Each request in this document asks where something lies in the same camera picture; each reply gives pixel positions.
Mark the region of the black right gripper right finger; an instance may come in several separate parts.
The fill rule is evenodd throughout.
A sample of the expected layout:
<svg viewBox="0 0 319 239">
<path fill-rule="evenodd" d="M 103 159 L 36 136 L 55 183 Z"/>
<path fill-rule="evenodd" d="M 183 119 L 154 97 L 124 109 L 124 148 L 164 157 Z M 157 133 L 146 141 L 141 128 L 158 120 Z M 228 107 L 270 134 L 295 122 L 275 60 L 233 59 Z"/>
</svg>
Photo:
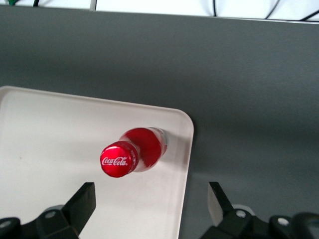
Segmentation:
<svg viewBox="0 0 319 239">
<path fill-rule="evenodd" d="M 203 239 L 297 239 L 292 218 L 272 216 L 265 222 L 245 209 L 232 206 L 218 182 L 208 184 L 208 210 L 213 225 Z"/>
</svg>

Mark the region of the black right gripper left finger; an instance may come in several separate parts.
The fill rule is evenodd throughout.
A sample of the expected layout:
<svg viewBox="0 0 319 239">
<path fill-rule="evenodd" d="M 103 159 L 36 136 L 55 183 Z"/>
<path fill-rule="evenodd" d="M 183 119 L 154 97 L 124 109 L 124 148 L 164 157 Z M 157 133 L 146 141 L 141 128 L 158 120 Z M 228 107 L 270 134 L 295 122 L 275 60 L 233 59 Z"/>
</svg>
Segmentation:
<svg viewBox="0 0 319 239">
<path fill-rule="evenodd" d="M 16 217 L 0 220 L 2 239 L 78 239 L 96 209 L 95 184 L 84 183 L 64 205 L 46 209 L 33 221 Z"/>
</svg>

